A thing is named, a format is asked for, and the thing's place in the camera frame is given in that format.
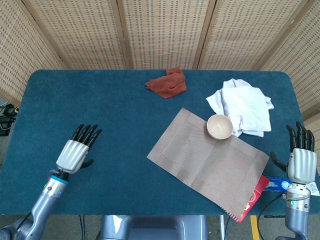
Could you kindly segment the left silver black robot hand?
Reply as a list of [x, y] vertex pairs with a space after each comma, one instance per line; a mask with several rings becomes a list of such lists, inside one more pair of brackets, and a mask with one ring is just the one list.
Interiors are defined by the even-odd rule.
[[93, 159], [87, 161], [85, 161], [85, 159], [102, 132], [101, 129], [96, 130], [97, 127], [97, 124], [87, 126], [80, 124], [75, 129], [57, 158], [56, 166], [60, 172], [75, 174], [80, 169], [88, 168], [93, 164]]

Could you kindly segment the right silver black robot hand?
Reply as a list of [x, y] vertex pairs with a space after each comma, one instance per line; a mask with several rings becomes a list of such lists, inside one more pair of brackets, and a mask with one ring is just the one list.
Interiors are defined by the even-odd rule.
[[284, 164], [278, 160], [274, 152], [270, 153], [273, 163], [287, 173], [291, 182], [307, 185], [315, 181], [317, 173], [317, 153], [315, 152], [315, 137], [299, 121], [297, 130], [286, 126], [289, 132], [289, 160]]

